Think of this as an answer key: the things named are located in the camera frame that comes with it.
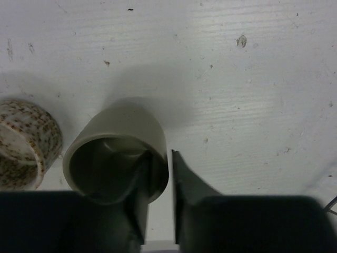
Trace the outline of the grey-green cup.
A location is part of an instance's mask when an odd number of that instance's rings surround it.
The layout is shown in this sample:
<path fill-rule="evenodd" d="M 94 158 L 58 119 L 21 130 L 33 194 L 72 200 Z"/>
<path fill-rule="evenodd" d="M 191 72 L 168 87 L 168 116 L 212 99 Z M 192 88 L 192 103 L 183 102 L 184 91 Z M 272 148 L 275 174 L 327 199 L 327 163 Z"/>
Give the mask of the grey-green cup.
<path fill-rule="evenodd" d="M 169 180 L 166 139 L 162 126 L 146 108 L 117 101 L 94 116 L 63 158 L 63 174 L 73 191 L 97 195 L 102 204 L 126 194 L 136 175 L 136 162 L 150 153 L 148 201 L 155 201 Z"/>

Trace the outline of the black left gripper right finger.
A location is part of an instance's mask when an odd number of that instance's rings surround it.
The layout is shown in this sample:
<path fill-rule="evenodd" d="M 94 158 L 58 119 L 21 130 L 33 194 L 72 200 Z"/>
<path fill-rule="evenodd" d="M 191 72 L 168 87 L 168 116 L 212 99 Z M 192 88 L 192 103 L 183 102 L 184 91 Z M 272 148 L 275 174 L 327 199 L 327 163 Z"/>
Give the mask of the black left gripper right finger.
<path fill-rule="evenodd" d="M 223 195 L 172 151 L 180 252 L 336 252 L 336 232 L 306 196 Z"/>

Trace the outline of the beige speckled cup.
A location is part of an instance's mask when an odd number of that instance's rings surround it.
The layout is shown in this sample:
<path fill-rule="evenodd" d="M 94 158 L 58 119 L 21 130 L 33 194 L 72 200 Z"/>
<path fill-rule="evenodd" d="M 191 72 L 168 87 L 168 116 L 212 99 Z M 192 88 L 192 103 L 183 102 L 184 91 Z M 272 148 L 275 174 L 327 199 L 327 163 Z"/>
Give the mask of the beige speckled cup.
<path fill-rule="evenodd" d="M 63 148 L 56 120 L 24 100 L 1 101 L 1 191 L 37 189 Z"/>

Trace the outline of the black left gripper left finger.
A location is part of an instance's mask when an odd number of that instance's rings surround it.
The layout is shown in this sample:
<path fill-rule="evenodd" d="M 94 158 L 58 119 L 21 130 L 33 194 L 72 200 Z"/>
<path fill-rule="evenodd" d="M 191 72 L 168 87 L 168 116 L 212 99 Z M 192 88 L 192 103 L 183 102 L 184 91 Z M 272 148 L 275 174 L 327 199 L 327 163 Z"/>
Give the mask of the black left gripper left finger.
<path fill-rule="evenodd" d="M 152 160 L 141 154 L 122 194 L 107 204 L 99 193 L 2 192 L 1 252 L 140 252 Z"/>

